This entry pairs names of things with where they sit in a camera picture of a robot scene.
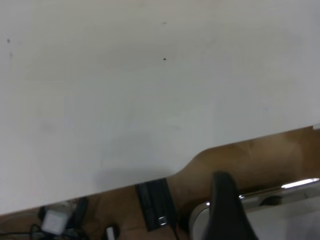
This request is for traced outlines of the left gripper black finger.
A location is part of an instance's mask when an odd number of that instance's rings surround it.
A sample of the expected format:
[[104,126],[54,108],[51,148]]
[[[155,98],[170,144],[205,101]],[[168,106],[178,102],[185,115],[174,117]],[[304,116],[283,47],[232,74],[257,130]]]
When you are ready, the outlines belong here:
[[211,179],[209,218],[203,240],[257,240],[233,177],[223,171]]

